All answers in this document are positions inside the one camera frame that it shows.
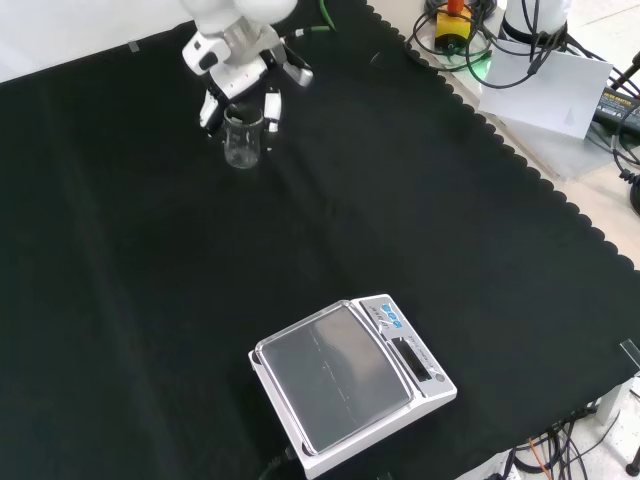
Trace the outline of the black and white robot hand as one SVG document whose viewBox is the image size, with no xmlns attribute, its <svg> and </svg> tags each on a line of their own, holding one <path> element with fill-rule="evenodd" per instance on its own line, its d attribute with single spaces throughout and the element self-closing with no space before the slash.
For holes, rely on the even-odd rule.
<svg viewBox="0 0 640 480">
<path fill-rule="evenodd" d="M 182 56 L 190 70 L 205 79 L 199 124 L 208 132 L 218 128 L 227 106 L 249 93 L 270 71 L 282 69 L 303 88 L 313 79 L 311 67 L 272 26 L 244 17 L 215 34 L 196 32 Z"/>
</svg>

